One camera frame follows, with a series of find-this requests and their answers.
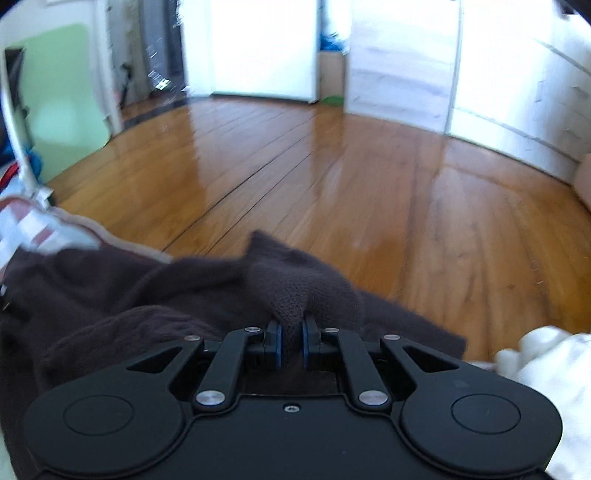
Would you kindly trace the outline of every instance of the green board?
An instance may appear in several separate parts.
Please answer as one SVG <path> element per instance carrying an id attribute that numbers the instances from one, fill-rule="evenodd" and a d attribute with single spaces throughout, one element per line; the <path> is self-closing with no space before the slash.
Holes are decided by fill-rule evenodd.
<path id="1" fill-rule="evenodd" d="M 89 35 L 82 24 L 28 38 L 21 76 L 22 102 L 42 181 L 100 150 L 111 136 L 90 78 Z"/>

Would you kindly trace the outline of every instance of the white door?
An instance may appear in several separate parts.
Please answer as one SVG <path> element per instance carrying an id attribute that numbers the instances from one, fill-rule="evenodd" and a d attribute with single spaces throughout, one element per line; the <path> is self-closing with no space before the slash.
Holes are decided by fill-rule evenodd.
<path id="1" fill-rule="evenodd" d="M 216 93 L 317 100 L 317 0 L 213 0 Z"/>

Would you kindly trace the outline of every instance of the white cloth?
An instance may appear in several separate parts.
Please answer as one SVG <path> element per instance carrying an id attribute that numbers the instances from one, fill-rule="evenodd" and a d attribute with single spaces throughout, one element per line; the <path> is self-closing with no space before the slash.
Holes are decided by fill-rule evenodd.
<path id="1" fill-rule="evenodd" d="M 591 479 L 591 335 L 542 327 L 525 335 L 519 352 L 501 350 L 497 373 L 544 394 L 563 422 L 547 472 L 556 480 Z"/>

